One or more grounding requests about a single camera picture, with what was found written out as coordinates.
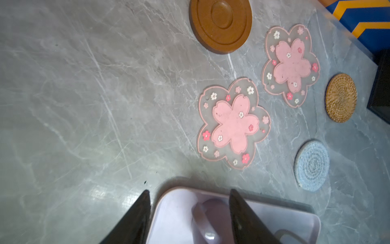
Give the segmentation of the brown wooden coaster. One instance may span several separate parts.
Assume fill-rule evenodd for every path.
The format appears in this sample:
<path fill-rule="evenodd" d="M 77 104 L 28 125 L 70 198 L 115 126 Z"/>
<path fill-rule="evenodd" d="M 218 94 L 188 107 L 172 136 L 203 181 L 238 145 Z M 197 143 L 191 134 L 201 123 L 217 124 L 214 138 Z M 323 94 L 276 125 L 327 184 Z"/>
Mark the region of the brown wooden coaster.
<path fill-rule="evenodd" d="M 239 49 L 252 27 L 248 0 L 191 0 L 189 18 L 197 40 L 216 54 Z"/>

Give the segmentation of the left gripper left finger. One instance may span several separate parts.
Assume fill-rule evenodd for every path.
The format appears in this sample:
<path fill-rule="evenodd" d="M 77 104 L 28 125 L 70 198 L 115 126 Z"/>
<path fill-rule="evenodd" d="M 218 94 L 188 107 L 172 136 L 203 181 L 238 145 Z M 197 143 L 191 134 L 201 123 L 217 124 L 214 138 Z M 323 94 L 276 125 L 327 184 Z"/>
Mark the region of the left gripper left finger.
<path fill-rule="evenodd" d="M 150 214 L 150 193 L 145 190 L 100 244 L 145 244 Z"/>

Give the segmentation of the blue woven round coaster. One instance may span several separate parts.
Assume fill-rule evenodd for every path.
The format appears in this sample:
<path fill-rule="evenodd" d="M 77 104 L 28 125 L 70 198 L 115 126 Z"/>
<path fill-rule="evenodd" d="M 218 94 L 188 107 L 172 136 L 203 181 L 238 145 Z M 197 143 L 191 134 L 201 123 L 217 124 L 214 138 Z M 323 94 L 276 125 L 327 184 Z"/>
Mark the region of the blue woven round coaster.
<path fill-rule="evenodd" d="M 315 192 L 322 187 L 329 173 L 330 158 L 323 143 L 310 140 L 301 146 L 294 163 L 294 175 L 299 187 Z"/>

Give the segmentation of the pink flower coaster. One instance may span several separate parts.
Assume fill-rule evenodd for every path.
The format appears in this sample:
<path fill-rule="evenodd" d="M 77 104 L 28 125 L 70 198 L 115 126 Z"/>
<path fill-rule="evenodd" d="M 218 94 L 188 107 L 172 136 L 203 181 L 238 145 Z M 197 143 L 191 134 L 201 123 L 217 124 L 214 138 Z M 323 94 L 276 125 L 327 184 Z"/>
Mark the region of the pink flower coaster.
<path fill-rule="evenodd" d="M 281 95 L 292 108 L 302 106 L 308 88 L 319 80 L 321 70 L 312 52 L 309 29 L 302 24 L 290 30 L 272 27 L 265 36 L 265 51 L 268 57 L 262 72 L 265 91 Z"/>
<path fill-rule="evenodd" d="M 247 168 L 272 125 L 259 105 L 255 83 L 245 77 L 229 88 L 210 86 L 201 93 L 198 106 L 204 123 L 197 141 L 200 156 L 210 162 L 226 160 L 234 169 Z"/>

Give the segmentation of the grey mug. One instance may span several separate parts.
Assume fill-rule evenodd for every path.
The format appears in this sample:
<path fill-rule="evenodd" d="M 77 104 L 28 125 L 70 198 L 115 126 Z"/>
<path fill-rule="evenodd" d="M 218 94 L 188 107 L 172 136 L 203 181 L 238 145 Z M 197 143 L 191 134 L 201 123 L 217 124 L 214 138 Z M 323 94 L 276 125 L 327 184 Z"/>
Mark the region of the grey mug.
<path fill-rule="evenodd" d="M 274 236 L 282 244 L 307 244 L 304 239 L 302 239 L 295 233 L 285 229 L 280 229 L 276 231 Z"/>

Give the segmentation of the rattan woven round coaster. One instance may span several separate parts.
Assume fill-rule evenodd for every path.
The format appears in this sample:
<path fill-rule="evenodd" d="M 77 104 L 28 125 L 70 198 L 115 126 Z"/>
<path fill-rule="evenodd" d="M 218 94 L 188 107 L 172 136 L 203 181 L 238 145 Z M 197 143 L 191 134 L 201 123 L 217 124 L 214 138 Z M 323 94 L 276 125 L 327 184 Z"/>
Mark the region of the rattan woven round coaster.
<path fill-rule="evenodd" d="M 356 108 L 357 91 L 352 78 L 340 73 L 328 83 L 325 95 L 326 112 L 337 123 L 347 122 Z"/>

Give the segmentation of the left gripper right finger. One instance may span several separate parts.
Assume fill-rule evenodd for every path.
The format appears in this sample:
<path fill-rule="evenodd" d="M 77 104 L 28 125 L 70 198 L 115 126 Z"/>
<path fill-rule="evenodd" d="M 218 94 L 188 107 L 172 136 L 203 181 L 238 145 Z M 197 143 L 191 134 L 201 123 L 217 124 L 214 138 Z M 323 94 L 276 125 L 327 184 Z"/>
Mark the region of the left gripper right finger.
<path fill-rule="evenodd" d="M 235 189 L 230 190 L 229 208 L 236 244 L 279 244 L 280 241 Z"/>

